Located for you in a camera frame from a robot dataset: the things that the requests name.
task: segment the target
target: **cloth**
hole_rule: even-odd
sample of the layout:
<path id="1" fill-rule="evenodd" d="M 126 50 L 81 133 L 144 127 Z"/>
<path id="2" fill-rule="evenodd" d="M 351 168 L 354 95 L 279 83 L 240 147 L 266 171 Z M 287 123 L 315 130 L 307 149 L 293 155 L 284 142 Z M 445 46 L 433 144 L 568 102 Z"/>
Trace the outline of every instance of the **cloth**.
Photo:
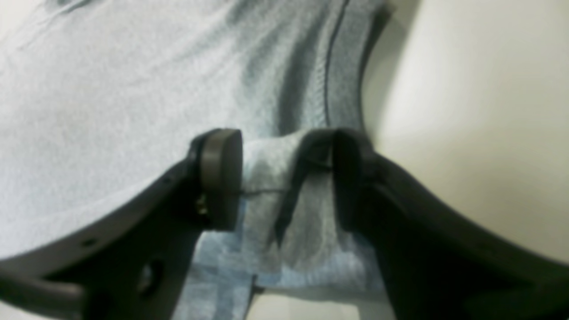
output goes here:
<path id="1" fill-rule="evenodd" d="M 246 150 L 241 229 L 200 239 L 177 317 L 241 319 L 253 284 L 366 289 L 363 279 L 377 278 L 377 270 L 362 258 L 363 244 L 331 231 L 326 173 L 306 177 L 282 243 L 272 241 L 269 228 L 306 130 L 362 130 L 361 57 L 381 5 L 42 2 L 0 43 L 0 256 L 111 212 L 183 158 L 195 135 L 239 128 Z M 274 189 L 259 187 L 263 181 Z M 302 243 L 314 245 L 299 252 L 303 261 L 292 257 L 303 245 L 291 236 L 301 221 L 322 228 L 314 237 L 301 232 Z M 208 256 L 216 250 L 227 254 Z M 244 263 L 241 254 L 256 262 Z M 209 309 L 184 299 L 192 292 Z"/>

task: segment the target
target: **light blue t-shirt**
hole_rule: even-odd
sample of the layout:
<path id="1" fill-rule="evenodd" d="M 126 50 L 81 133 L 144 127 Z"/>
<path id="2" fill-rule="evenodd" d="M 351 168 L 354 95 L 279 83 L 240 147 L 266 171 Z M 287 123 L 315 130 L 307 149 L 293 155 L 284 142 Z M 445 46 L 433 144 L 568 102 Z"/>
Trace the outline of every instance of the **light blue t-shirt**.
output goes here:
<path id="1" fill-rule="evenodd" d="M 329 173 L 306 178 L 294 212 L 309 251 L 295 237 L 276 246 L 269 220 L 310 129 L 363 130 L 362 56 L 382 4 L 41 3 L 0 43 L 0 257 L 96 221 L 183 158 L 195 135 L 237 128 L 241 225 L 200 239 L 176 317 L 242 319 L 253 285 L 380 289 L 373 251 L 330 231 Z"/>

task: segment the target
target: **black plastic arm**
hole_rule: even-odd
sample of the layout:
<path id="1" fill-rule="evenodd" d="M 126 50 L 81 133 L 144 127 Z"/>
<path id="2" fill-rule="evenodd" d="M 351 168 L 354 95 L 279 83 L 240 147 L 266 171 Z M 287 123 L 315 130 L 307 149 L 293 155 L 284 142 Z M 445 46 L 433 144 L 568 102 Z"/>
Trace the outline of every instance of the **black plastic arm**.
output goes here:
<path id="1" fill-rule="evenodd" d="M 234 228 L 241 167 L 238 130 L 196 137 L 186 159 L 123 207 L 0 261 L 0 298 L 61 319 L 169 319 L 201 232 Z"/>
<path id="2" fill-rule="evenodd" d="M 569 319 L 569 266 L 467 220 L 360 133 L 333 143 L 342 226 L 376 249 L 399 320 Z"/>

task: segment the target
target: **white table surface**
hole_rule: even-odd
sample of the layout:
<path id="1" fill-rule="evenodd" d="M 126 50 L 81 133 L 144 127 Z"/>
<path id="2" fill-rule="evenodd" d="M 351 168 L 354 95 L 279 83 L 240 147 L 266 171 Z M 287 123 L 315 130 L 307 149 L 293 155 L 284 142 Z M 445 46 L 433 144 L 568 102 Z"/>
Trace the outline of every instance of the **white table surface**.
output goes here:
<path id="1" fill-rule="evenodd" d="M 0 0 L 0 40 L 38 0 Z M 376 149 L 465 216 L 569 262 L 569 2 L 392 0 L 364 74 Z M 394 319 L 384 294 L 267 290 L 248 320 Z M 0 319 L 44 319 L 0 304 Z"/>

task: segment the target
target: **hole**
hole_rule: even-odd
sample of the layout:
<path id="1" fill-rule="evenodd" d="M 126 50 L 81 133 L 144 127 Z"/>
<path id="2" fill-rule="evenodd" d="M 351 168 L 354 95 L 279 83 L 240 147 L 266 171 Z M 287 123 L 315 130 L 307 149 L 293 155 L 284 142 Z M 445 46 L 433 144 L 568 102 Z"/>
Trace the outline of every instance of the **hole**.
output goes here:
<path id="1" fill-rule="evenodd" d="M 97 239 L 91 238 L 91 239 L 84 240 L 84 241 L 81 243 L 81 246 L 82 246 L 83 248 L 89 248 L 89 247 L 92 247 L 93 245 L 95 245 L 95 243 L 97 243 Z"/>
<path id="2" fill-rule="evenodd" d="M 138 279 L 137 291 L 141 297 L 148 297 L 156 292 L 164 273 L 164 263 L 155 259 L 142 267 Z"/>

